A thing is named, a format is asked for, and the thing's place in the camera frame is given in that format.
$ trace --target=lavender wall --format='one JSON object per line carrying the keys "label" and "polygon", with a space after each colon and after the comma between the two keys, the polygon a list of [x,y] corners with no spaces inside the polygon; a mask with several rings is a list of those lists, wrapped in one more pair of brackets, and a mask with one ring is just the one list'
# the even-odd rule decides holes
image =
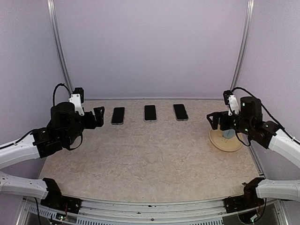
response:
{"label": "lavender wall", "polygon": [[55,7],[72,83],[86,98],[220,98],[233,78],[247,0]]}
{"label": "lavender wall", "polygon": [[[286,130],[298,139],[300,139],[299,12],[298,0],[255,0],[249,42],[239,80],[239,86],[245,87],[259,97]],[[300,179],[300,169],[282,156],[257,144],[254,147],[267,178]],[[291,224],[298,225],[299,202],[287,202],[286,206]]]}
{"label": "lavender wall", "polygon": [[[46,1],[0,2],[0,49],[0,143],[6,143],[47,125],[52,91],[63,82]],[[2,171],[36,178],[42,165],[30,160]],[[21,199],[0,195],[0,225],[15,224]]]}

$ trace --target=black smartphone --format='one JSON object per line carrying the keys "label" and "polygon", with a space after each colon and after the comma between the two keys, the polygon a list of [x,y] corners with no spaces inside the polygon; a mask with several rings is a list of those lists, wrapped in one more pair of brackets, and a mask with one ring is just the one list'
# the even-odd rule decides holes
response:
{"label": "black smartphone", "polygon": [[183,104],[174,104],[173,108],[178,121],[188,120],[187,111]]}
{"label": "black smartphone", "polygon": [[146,122],[157,121],[155,105],[145,105],[144,108],[144,120]]}
{"label": "black smartphone", "polygon": [[113,109],[112,124],[123,124],[124,123],[124,107],[117,107]]}

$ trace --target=beige table surface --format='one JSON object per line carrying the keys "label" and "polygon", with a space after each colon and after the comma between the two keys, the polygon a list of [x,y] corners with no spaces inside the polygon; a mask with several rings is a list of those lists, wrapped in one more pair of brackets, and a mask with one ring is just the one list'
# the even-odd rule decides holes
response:
{"label": "beige table surface", "polygon": [[[183,103],[189,120],[177,121],[173,104]],[[144,122],[154,104],[157,122]],[[85,130],[74,151],[49,156],[40,177],[53,178],[65,195],[124,202],[181,202],[243,192],[258,176],[246,147],[226,153],[209,140],[206,115],[224,111],[216,100],[86,101],[85,111],[105,106],[105,124]],[[125,107],[123,125],[112,125],[114,107]]]}

